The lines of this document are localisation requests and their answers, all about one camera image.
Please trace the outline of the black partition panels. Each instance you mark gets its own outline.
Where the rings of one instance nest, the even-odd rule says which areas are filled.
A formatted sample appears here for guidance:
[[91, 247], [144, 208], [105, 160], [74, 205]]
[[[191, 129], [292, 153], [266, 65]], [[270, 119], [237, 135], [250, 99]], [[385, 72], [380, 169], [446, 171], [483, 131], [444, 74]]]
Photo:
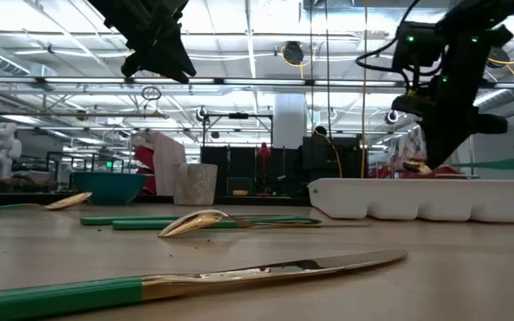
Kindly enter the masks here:
[[218, 167], [216, 194], [305, 198], [308, 184], [321, 178], [359, 178], [358, 136], [304, 136], [297, 148], [208, 146], [202, 161]]

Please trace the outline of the black pipe rack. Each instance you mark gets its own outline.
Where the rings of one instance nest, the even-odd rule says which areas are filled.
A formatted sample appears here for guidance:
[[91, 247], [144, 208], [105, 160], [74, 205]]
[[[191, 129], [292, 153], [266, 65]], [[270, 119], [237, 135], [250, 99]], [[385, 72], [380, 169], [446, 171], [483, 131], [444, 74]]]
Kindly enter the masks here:
[[223, 118], [233, 120], [247, 120], [255, 119], [258, 124], [269, 133], [269, 143], [273, 144], [274, 138], [274, 125], [272, 115], [263, 115], [255, 113], [243, 113], [243, 112], [230, 112], [225, 114], [208, 113], [202, 115], [202, 146], [206, 146], [208, 143], [208, 134], [212, 131], [213, 127]]

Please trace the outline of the teal bowl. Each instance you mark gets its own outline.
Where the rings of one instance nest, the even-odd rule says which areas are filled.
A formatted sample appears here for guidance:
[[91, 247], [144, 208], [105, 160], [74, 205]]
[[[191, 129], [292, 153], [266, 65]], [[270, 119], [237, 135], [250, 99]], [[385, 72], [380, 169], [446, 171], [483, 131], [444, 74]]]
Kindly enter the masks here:
[[132, 202], [145, 186], [146, 176], [113, 172], [75, 172], [72, 184], [80, 193], [91, 193], [93, 205], [126, 205]]

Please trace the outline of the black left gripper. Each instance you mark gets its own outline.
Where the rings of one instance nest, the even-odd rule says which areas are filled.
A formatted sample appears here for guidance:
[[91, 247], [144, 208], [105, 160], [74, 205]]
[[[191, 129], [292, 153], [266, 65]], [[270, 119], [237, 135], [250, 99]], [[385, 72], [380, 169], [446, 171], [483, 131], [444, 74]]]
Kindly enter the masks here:
[[[104, 25], [116, 28], [129, 49], [153, 45], [149, 70], [165, 78], [186, 84], [197, 71], [180, 37], [178, 20], [186, 0], [88, 0], [104, 16]], [[120, 67], [125, 77], [132, 77], [148, 67], [149, 55], [134, 52]]]

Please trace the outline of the red lamp on stand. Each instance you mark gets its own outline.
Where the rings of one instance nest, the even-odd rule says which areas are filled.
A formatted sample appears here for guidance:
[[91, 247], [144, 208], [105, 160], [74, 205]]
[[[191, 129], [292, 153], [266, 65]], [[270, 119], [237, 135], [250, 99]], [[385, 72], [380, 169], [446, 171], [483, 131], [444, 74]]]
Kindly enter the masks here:
[[271, 150], [265, 142], [261, 143], [261, 147], [257, 152], [257, 156], [261, 159], [261, 194], [270, 194], [267, 174], [267, 160], [271, 156]]

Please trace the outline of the linked strip light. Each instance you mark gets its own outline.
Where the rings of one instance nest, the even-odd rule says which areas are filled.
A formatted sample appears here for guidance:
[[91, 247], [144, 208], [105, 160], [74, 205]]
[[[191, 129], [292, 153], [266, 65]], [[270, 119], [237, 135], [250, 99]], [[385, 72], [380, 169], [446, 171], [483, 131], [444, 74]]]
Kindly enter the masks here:
[[[0, 83], [23, 84], [100, 84], [100, 85], [179, 85], [170, 78], [75, 78], [75, 77], [0, 77]], [[272, 78], [191, 78], [187, 85], [218, 86], [337, 86], [385, 87], [403, 86], [402, 81], [388, 80], [311, 80]], [[481, 89], [514, 89], [514, 82], [484, 83]]]

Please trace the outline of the white robot figure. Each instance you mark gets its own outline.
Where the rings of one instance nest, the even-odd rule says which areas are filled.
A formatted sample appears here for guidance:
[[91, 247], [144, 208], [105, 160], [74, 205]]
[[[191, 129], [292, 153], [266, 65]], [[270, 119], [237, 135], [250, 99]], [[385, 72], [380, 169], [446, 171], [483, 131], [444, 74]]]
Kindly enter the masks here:
[[15, 137], [18, 126], [15, 123], [0, 123], [0, 178], [12, 176], [12, 163], [21, 156], [22, 144]]

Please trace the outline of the grey patterned mug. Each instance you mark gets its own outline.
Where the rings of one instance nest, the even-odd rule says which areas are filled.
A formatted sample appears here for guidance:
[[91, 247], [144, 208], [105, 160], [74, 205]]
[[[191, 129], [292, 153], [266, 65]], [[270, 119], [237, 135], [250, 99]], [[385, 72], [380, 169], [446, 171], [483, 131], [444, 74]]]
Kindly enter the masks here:
[[211, 206], [216, 193], [218, 166], [182, 163], [174, 166], [173, 200], [180, 206]]

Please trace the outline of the gold knife green handle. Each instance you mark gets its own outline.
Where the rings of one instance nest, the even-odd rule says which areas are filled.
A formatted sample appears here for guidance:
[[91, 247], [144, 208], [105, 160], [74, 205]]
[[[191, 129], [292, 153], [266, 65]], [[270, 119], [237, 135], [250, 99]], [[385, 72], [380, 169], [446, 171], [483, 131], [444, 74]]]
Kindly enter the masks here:
[[178, 217], [156, 217], [156, 216], [135, 216], [135, 217], [85, 217], [79, 220], [83, 226], [112, 226], [115, 229], [154, 229], [167, 227], [172, 223], [186, 224], [196, 223], [202, 226], [214, 228], [239, 228], [256, 224], [281, 223], [288, 218], [238, 218], [234, 220], [223, 214], [195, 214], [194, 216]]
[[300, 259], [205, 273], [117, 277], [0, 291], [0, 321], [54, 317], [186, 294], [261, 286], [388, 265], [405, 250]]
[[[164, 228], [172, 224], [171, 220], [114, 220], [112, 228], [115, 230], [153, 230]], [[254, 226], [280, 227], [280, 226], [297, 226], [297, 227], [365, 227], [368, 223], [351, 223], [351, 224], [324, 224], [324, 223], [255, 223]], [[203, 228], [243, 228], [232, 220], [222, 220], [220, 222], [208, 223]]]

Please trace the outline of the red cart with white cover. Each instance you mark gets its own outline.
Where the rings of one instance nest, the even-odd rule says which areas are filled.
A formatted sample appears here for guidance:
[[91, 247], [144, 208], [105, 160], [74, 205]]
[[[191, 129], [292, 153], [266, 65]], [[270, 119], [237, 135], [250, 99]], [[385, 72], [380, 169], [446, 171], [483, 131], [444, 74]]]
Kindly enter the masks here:
[[131, 138], [137, 174], [146, 175], [150, 194], [172, 196], [175, 171], [186, 163], [185, 146], [158, 131], [138, 131]]

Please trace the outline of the white cutlery organizer tray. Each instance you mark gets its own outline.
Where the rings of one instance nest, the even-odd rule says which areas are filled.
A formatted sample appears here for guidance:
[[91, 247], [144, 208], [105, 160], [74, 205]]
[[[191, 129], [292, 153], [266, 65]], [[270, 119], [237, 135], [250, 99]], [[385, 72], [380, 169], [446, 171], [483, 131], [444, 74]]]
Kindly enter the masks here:
[[514, 180], [321, 178], [308, 189], [331, 218], [514, 223]]

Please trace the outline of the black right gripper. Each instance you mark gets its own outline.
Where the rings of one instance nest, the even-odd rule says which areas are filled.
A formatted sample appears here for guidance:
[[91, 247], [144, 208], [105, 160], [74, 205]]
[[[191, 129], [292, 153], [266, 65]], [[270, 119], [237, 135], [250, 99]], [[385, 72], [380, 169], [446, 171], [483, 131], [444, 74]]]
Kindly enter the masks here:
[[504, 134], [507, 120], [480, 113], [474, 105], [475, 84], [452, 82], [446, 76], [434, 76], [415, 92], [426, 145], [426, 164], [430, 169], [442, 165], [473, 134]]

